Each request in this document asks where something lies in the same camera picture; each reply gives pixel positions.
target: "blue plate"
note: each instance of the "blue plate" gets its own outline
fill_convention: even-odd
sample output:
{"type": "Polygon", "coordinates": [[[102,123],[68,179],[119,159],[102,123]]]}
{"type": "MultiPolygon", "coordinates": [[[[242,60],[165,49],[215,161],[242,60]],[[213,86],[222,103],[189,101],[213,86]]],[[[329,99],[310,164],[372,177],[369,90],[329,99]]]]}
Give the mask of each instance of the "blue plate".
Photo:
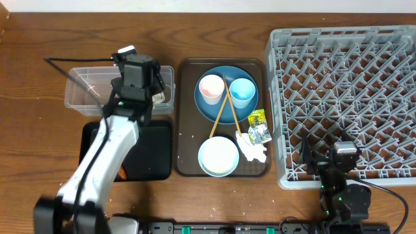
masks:
{"type": "MultiPolygon", "coordinates": [[[[233,66],[219,66],[219,67],[213,68],[205,72],[201,76],[201,78],[198,80],[195,86],[195,91],[194,91],[195,104],[198,110],[201,112],[201,114],[203,114],[208,120],[212,122],[215,122],[216,117],[218,116],[218,113],[220,112],[221,105],[222,105],[222,102],[224,101],[224,98],[226,97],[227,90],[224,89],[220,102],[218,102],[216,105],[208,105],[203,100],[200,89],[198,88],[200,86],[201,79],[207,75],[218,75],[220,77],[225,75],[228,87],[231,85],[231,83],[235,79],[238,79],[238,78],[249,79],[251,80],[251,82],[253,82],[255,86],[255,94],[251,102],[244,109],[234,108],[235,114],[237,115],[237,119],[239,122],[247,119],[247,117],[254,111],[255,107],[257,106],[257,102],[259,101],[259,90],[257,89],[257,85],[254,82],[254,79],[244,70],[233,67],[233,66]]],[[[222,114],[218,123],[220,124],[234,124],[235,123],[233,112],[231,110],[231,106],[228,100],[227,100],[226,106],[224,107],[224,110],[222,110],[222,114]]]]}

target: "pink cup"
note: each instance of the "pink cup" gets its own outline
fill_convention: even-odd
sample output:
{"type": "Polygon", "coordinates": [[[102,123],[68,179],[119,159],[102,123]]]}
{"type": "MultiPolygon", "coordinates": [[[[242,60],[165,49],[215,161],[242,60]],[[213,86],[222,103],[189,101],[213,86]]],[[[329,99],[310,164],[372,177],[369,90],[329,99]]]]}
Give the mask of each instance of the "pink cup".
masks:
{"type": "Polygon", "coordinates": [[[200,81],[199,88],[203,100],[209,105],[215,105],[221,100],[225,85],[221,77],[207,75],[200,81]]]}

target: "plastic crate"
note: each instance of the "plastic crate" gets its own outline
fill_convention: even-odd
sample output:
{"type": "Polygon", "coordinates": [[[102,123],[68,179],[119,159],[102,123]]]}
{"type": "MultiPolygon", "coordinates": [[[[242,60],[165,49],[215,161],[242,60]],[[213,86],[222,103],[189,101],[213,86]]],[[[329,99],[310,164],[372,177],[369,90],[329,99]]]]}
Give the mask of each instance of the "plastic crate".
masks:
{"type": "Polygon", "coordinates": [[[414,26],[272,31],[265,57],[281,188],[320,187],[298,163],[301,136],[324,155],[342,129],[363,150],[351,176],[416,184],[415,39],[414,26]]]}
{"type": "MultiPolygon", "coordinates": [[[[70,75],[88,87],[99,102],[109,101],[112,90],[111,80],[120,77],[115,66],[72,68],[70,75]]],[[[166,85],[165,100],[153,106],[152,114],[170,114],[174,111],[175,73],[171,66],[161,66],[161,75],[166,85]]],[[[101,116],[100,110],[85,92],[69,79],[66,82],[65,106],[79,111],[85,116],[101,116]]]]}

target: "wooden table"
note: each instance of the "wooden table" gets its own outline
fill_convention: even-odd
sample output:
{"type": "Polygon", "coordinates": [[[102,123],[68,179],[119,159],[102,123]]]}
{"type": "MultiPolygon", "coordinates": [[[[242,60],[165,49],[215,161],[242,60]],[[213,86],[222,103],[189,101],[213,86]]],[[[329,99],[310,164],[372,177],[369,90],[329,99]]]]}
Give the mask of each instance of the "wooden table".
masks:
{"type": "MultiPolygon", "coordinates": [[[[265,44],[277,28],[405,24],[416,24],[416,15],[12,13],[0,44],[0,233],[33,232],[34,204],[41,194],[54,196],[73,174],[81,130],[96,120],[64,106],[65,77],[43,57],[107,58],[133,44],[178,71],[189,57],[264,62],[265,44]]],[[[101,64],[60,64],[66,70],[86,65],[101,64]]],[[[187,178],[173,171],[165,181],[114,184],[107,214],[253,223],[324,216],[317,190],[282,190],[276,181],[274,165],[261,179],[187,178]]],[[[416,187],[392,190],[410,205],[402,233],[413,233],[416,187]]],[[[372,190],[368,222],[395,230],[403,212],[398,199],[372,190]]]]}

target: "green clip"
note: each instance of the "green clip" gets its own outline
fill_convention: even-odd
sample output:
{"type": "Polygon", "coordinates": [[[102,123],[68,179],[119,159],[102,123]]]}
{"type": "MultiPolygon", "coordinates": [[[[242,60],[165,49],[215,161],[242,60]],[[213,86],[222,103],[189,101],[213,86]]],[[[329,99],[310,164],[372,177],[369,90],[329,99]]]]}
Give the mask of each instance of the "green clip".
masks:
{"type": "Polygon", "coordinates": [[[190,234],[190,227],[182,227],[182,234],[190,234]]]}
{"type": "Polygon", "coordinates": [[[266,228],[266,234],[274,234],[274,228],[272,227],[266,228]]]}

